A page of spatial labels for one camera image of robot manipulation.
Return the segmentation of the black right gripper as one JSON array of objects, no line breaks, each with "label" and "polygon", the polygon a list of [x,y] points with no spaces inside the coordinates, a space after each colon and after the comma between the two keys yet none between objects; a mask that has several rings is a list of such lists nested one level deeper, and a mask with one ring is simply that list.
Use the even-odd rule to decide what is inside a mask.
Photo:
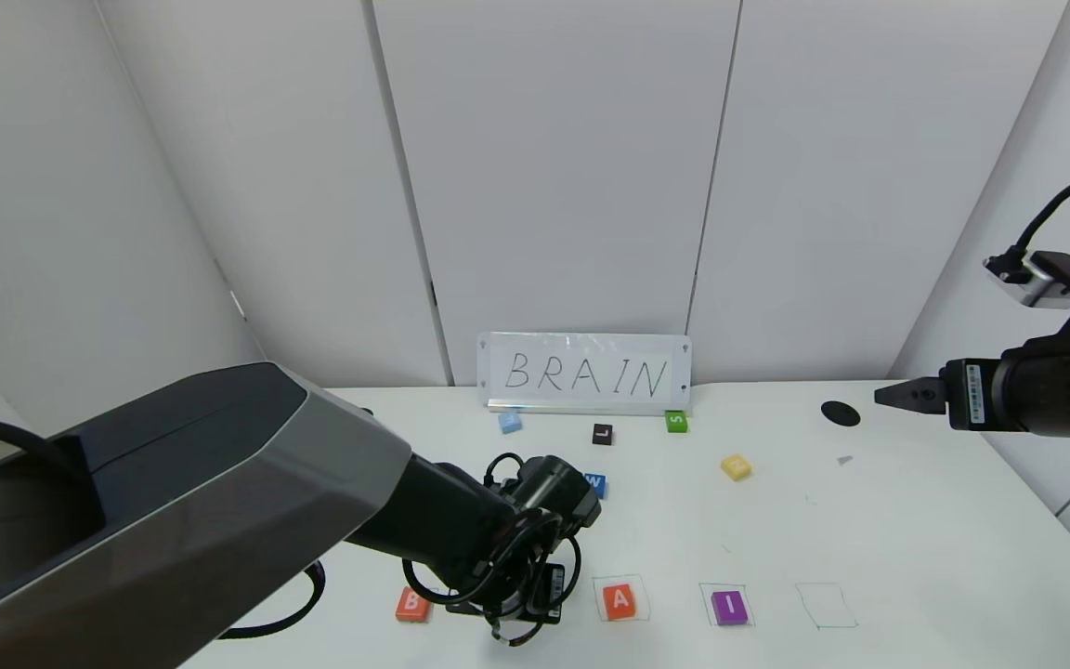
[{"label": "black right gripper", "polygon": [[874,402],[947,415],[956,429],[1070,438],[1070,354],[948,361],[938,376],[878,387]]}]

